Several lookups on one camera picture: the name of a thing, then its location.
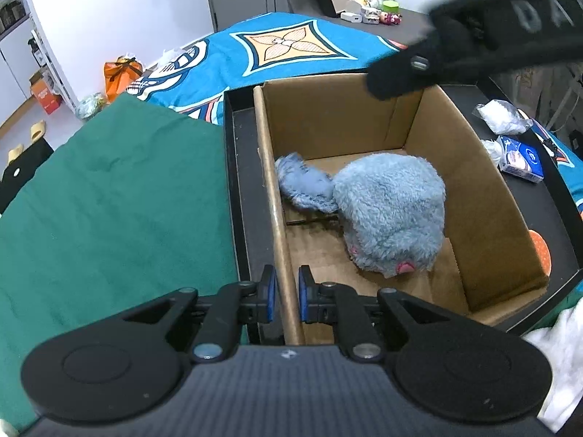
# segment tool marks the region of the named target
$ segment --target black tray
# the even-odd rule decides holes
[[[442,86],[481,139],[495,139],[484,121],[472,115],[478,103],[507,99],[491,80],[476,85]],[[266,263],[273,264],[273,245],[267,193],[258,155],[253,87],[231,90],[224,96],[224,128],[232,227],[240,279],[259,279]],[[536,147],[544,182],[503,175],[528,228],[544,237],[553,268],[546,294],[497,325],[523,334],[563,300],[583,280],[583,222],[558,169],[538,138],[528,131],[520,141]],[[281,323],[261,330],[262,341],[282,340]]]

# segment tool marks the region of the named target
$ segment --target plush toy ear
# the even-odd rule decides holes
[[[401,263],[397,264],[396,273],[412,273],[415,271],[415,266],[411,261],[402,261]]]

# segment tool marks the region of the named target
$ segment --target tissue packet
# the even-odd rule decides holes
[[[521,143],[507,136],[498,136],[502,146],[500,170],[531,182],[540,182],[544,179],[543,167],[536,149],[528,144]]]

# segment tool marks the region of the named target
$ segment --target orange object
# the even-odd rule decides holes
[[[106,77],[106,95],[112,102],[136,78],[142,77],[142,65],[136,58],[117,58],[116,62],[106,62],[103,65],[103,75]]]
[[[529,230],[528,232],[531,234],[532,242],[535,244],[536,254],[539,255],[544,274],[550,276],[551,261],[549,247],[539,233],[534,230]]]
[[[47,115],[59,108],[63,101],[60,95],[52,92],[50,81],[43,77],[40,70],[30,78],[30,92],[39,101]]]

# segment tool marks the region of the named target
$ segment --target orange bag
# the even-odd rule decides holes
[[[136,58],[117,58],[116,62],[106,62],[103,65],[103,74],[106,77],[106,95],[112,102],[136,78],[142,77],[142,65]]]

